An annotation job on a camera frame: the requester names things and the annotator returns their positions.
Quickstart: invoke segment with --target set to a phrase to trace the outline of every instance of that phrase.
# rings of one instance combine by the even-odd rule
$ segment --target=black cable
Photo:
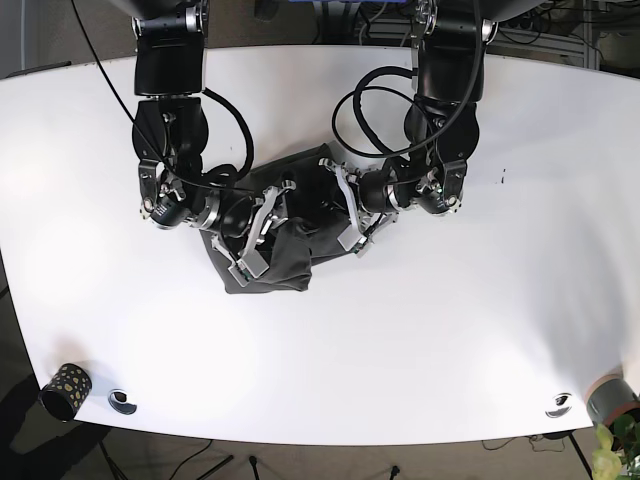
[[[566,446],[564,444],[564,438],[561,439],[562,440],[562,448],[560,450],[554,450],[552,448],[542,448],[542,449],[537,449],[535,446],[535,442],[539,442],[540,440],[542,440],[544,437],[540,437],[538,438],[538,435],[531,435],[529,437],[527,437],[527,439],[529,440],[529,445],[531,445],[531,450],[536,452],[536,453],[544,453],[544,452],[549,452],[549,453],[562,453],[564,452]]]
[[[589,466],[589,462],[587,462],[587,459],[584,458],[584,454],[582,453],[582,449],[580,448],[580,445],[578,445],[578,442],[576,441],[575,437],[573,436],[573,432],[571,432],[569,434],[569,440],[571,440],[571,445],[573,445],[573,448],[576,450],[576,453],[578,454],[578,457],[580,458],[580,462],[582,462],[582,466],[584,467],[585,471],[587,472],[587,475],[589,475],[589,478],[593,478],[593,473],[591,472],[591,467]]]
[[[405,153],[411,153],[411,152],[415,152],[416,150],[420,150],[421,148],[424,148],[427,144],[431,143],[432,141],[434,141],[436,138],[439,138],[440,135],[442,135],[444,132],[446,132],[451,125],[453,125],[453,123],[456,121],[456,119],[462,114],[464,108],[467,106],[467,103],[469,102],[469,99],[471,98],[471,94],[473,93],[473,89],[475,87],[475,83],[476,83],[476,78],[478,76],[478,72],[480,71],[480,65],[482,63],[482,17],[480,15],[480,4],[479,4],[479,0],[473,0],[473,11],[474,11],[474,19],[475,19],[475,24],[476,24],[476,50],[475,50],[475,54],[474,54],[474,58],[473,58],[473,67],[471,69],[471,75],[469,78],[469,84],[467,86],[467,90],[464,94],[464,96],[462,97],[462,101],[458,104],[458,106],[456,107],[455,111],[453,112],[453,114],[451,115],[451,117],[449,118],[449,120],[444,124],[444,126],[438,130],[437,132],[434,132],[432,135],[428,136],[427,138],[425,138],[424,140],[422,140],[421,142],[415,144],[415,145],[411,145],[407,148],[404,148],[402,150],[398,150],[395,152],[389,152],[389,153],[383,153],[383,154],[375,154],[375,153],[368,153],[368,152],[362,152],[360,150],[357,150],[355,148],[353,148],[351,145],[349,145],[348,143],[346,143],[338,134],[338,130],[336,128],[336,118],[338,117],[338,111],[340,109],[340,107],[344,104],[344,102],[346,102],[349,97],[351,97],[352,95],[355,95],[355,90],[349,94],[347,94],[346,97],[344,97],[336,106],[336,109],[333,112],[333,118],[331,121],[331,128],[333,130],[333,134],[336,137],[336,140],[338,140],[338,142],[340,143],[340,145],[342,145],[347,151],[355,154],[355,155],[360,155],[361,157],[365,157],[365,158],[389,158],[389,157],[396,157],[399,155],[404,155]]]
[[[578,35],[577,33],[570,33],[569,34],[570,37],[576,37],[580,40],[582,40],[582,43],[584,43],[587,47],[591,48],[592,50],[595,50],[596,52],[598,52],[598,54],[600,55],[600,61],[604,62],[604,54],[602,53],[602,50],[600,50],[598,47],[596,47],[594,44],[587,42],[583,37],[581,37],[580,35]]]
[[[191,460],[192,458],[197,457],[198,455],[200,455],[202,452],[204,452],[206,449],[208,449],[211,445],[213,445],[213,440],[209,440],[209,443],[207,443],[207,446],[204,447],[202,450],[198,450],[196,453],[194,453],[193,455],[185,458],[182,462],[180,462],[180,465],[178,465],[176,467],[176,469],[173,471],[173,473],[171,474],[171,476],[169,477],[169,480],[173,480],[173,477],[176,476],[176,473],[178,473],[178,470],[180,470],[180,468],[182,468],[182,466],[187,463],[189,460]]]
[[[533,40],[530,40],[530,41],[527,41],[527,42],[521,42],[519,40],[515,40],[514,38],[512,38],[509,35],[507,35],[506,33],[504,33],[501,28],[498,28],[498,33],[500,35],[502,35],[504,38],[506,38],[507,40],[509,40],[511,43],[517,43],[518,45],[531,45],[532,43],[537,42],[538,39],[542,36],[542,29],[539,29],[536,32],[537,35],[533,38]]]
[[[640,16],[640,12],[636,12],[636,13],[632,13],[630,15],[625,15],[623,17],[620,18],[606,18],[603,20],[556,20],[553,23],[554,24],[576,24],[576,25],[582,25],[582,24],[587,24],[587,25],[614,25],[616,23],[620,23],[623,22],[625,20],[629,20],[631,18],[635,18]]]
[[[113,96],[116,97],[116,100],[120,104],[120,107],[122,107],[122,110],[124,111],[124,113],[129,118],[129,121],[131,121],[131,124],[133,125],[133,129],[136,131],[136,133],[138,135],[140,135],[140,138],[142,138],[145,141],[145,143],[148,145],[149,149],[151,150],[151,153],[153,153],[155,155],[156,160],[161,162],[164,165],[164,167],[167,169],[167,171],[172,173],[176,178],[180,179],[184,183],[187,183],[189,185],[193,185],[194,187],[201,187],[201,188],[206,188],[206,189],[209,189],[209,190],[241,191],[241,192],[245,192],[245,193],[248,193],[250,195],[253,195],[253,192],[251,190],[233,188],[233,187],[228,187],[228,186],[223,186],[223,185],[209,185],[209,184],[203,184],[203,183],[195,182],[195,181],[192,181],[192,180],[187,180],[186,178],[183,178],[180,175],[178,175],[173,170],[172,166],[169,164],[167,159],[164,158],[162,155],[160,155],[159,149],[155,145],[153,145],[149,141],[149,139],[146,137],[146,135],[142,132],[142,130],[140,130],[140,127],[138,127],[138,125],[136,124],[136,121],[133,118],[133,116],[131,115],[131,112],[129,112],[129,109],[124,104],[124,102],[122,101],[122,98],[120,98],[120,95],[118,94],[118,92],[116,91],[115,87],[111,83],[111,79],[109,78],[109,76],[107,75],[107,72],[102,67],[102,62],[100,62],[100,59],[98,58],[98,54],[96,53],[95,49],[93,48],[93,44],[91,43],[91,40],[89,39],[89,35],[87,34],[86,29],[84,28],[84,24],[82,23],[82,19],[80,18],[80,14],[78,13],[78,8],[76,7],[75,0],[71,0],[71,6],[73,7],[73,13],[74,13],[74,15],[76,17],[76,20],[78,21],[78,25],[80,26],[80,30],[82,30],[82,36],[84,37],[85,41],[87,42],[87,46],[89,47],[89,50],[91,50],[91,55],[93,56],[93,59],[96,61],[96,65],[98,66],[98,69],[100,70],[100,73],[102,73],[102,76],[104,77],[105,81],[107,82],[107,85],[109,85],[109,88],[111,89],[111,93],[113,93]]]
[[[364,23],[366,24],[366,30],[364,32],[365,36],[368,39],[371,39],[371,36],[369,35],[369,30],[371,29],[371,22],[369,21],[369,18],[364,14],[364,12],[362,11],[362,5],[360,6],[360,8],[358,8],[358,12],[360,14],[360,16],[363,18]]]
[[[102,455],[104,456],[104,459],[106,460],[107,465],[109,466],[109,470],[111,470],[111,474],[113,475],[113,478],[115,480],[129,480],[127,476],[122,472],[122,470],[120,470],[120,467],[118,467],[116,462],[111,458],[111,456],[107,452],[107,448],[104,446],[104,443],[102,443],[102,440],[98,442],[98,446],[100,447],[100,450],[102,451]]]
[[[486,440],[481,440],[482,443],[482,448],[484,448],[485,450],[489,451],[489,452],[495,452],[497,450],[500,450],[504,447],[506,447],[507,445],[509,445],[511,442],[513,442],[514,440],[521,438],[521,437],[513,437],[510,438],[509,440],[507,440],[506,442],[502,443],[501,445],[498,445],[497,447],[487,447],[486,444],[484,443]],[[535,453],[544,453],[544,452],[549,452],[549,453],[562,453],[564,452],[565,449],[565,445],[564,445],[564,439],[562,439],[562,449],[561,450],[552,450],[552,449],[542,449],[542,450],[538,450],[535,447],[534,442],[538,442],[541,439],[537,439],[537,435],[529,435],[526,437],[529,441],[529,445],[531,445],[531,450]]]
[[[500,450],[501,448],[506,447],[506,446],[507,446],[507,445],[509,445],[511,442],[513,442],[516,438],[518,438],[518,437],[510,438],[509,440],[507,440],[506,442],[504,442],[504,443],[503,443],[502,445],[500,445],[499,447],[491,447],[491,448],[487,447],[487,446],[484,444],[484,442],[485,442],[486,440],[481,440],[482,448],[484,448],[484,449],[485,449],[485,450],[487,450],[488,452],[495,452],[495,451],[497,451],[497,450]]]
[[[407,95],[405,95],[404,93],[401,93],[397,90],[394,90],[393,88],[389,88],[389,87],[382,87],[382,86],[367,86],[364,87],[362,89],[362,91],[367,91],[367,90],[380,90],[383,92],[388,92],[388,93],[393,93],[394,95],[397,95],[400,98],[403,98],[404,100],[406,100],[407,102],[409,102],[411,105],[413,105],[414,107],[416,107],[418,110],[420,110],[420,112],[425,115],[426,118],[426,113],[424,112],[424,110],[422,110],[422,107],[413,99],[409,98]],[[342,107],[342,105],[344,105],[344,103],[349,100],[353,95],[355,94],[355,90],[353,92],[348,93],[345,97],[343,97],[339,102],[338,105],[336,106],[336,109],[333,111],[333,117],[331,118],[331,128],[333,130],[333,135],[336,137],[336,139],[338,140],[338,142],[341,145],[345,145],[346,142],[344,141],[344,139],[340,136],[340,133],[338,133],[338,129],[336,126],[336,122],[337,122],[337,118],[338,118],[338,112],[340,111],[340,108]],[[379,144],[387,151],[391,151],[389,150],[389,148],[384,145],[379,139],[378,139]]]
[[[247,151],[244,165],[238,171],[238,180],[242,180],[244,177],[247,176],[247,174],[253,167],[255,150],[253,146],[253,137],[251,136],[251,130],[249,130],[249,126],[247,125],[247,122],[244,120],[244,117],[242,116],[242,114],[227,99],[209,90],[208,88],[205,88],[204,92],[202,93],[205,96],[212,99],[214,102],[217,102],[220,105],[222,105],[224,108],[226,108],[229,111],[229,113],[233,115],[233,118],[236,119],[236,122],[238,122],[238,126],[240,127],[240,130],[242,131],[242,135],[244,136],[245,148]]]

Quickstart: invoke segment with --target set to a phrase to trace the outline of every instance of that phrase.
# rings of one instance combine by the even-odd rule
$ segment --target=white table
[[[408,49],[275,47],[208,55],[207,85],[253,132],[257,164],[330,141],[368,71]],[[132,111],[134,60],[106,64]],[[561,392],[630,363],[640,315],[640,82],[488,57],[481,138],[453,216],[401,215],[306,293],[229,296],[197,231],[143,222],[131,125],[94,65],[0,82],[0,247],[41,385],[63,362],[94,391],[78,418],[195,437],[412,444],[589,425]],[[386,84],[410,93],[410,82]],[[365,115],[402,147],[407,105]],[[241,134],[204,100],[208,165]],[[367,147],[346,108],[340,128]],[[139,408],[122,416],[112,388]]]

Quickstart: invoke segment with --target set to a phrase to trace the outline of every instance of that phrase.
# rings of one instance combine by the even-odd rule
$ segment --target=patterned cup
[[[73,363],[65,363],[40,391],[40,403],[51,416],[73,420],[91,392],[87,372]]]

